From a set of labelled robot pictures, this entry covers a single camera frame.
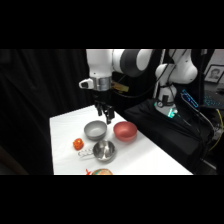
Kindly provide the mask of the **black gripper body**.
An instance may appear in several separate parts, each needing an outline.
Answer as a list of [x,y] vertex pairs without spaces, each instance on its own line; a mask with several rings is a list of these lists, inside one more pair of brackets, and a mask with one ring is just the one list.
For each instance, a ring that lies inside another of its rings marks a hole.
[[111,91],[93,91],[95,106],[111,106]]

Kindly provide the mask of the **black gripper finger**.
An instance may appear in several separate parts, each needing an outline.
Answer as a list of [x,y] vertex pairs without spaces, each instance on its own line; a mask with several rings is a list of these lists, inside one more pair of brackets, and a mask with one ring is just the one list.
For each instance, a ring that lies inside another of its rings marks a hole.
[[100,102],[95,102],[95,108],[97,109],[98,116],[102,116],[103,109]]
[[111,105],[105,105],[104,106],[104,114],[106,116],[106,122],[108,124],[111,123],[111,121],[114,119],[115,117],[115,113],[114,113],[114,107]]

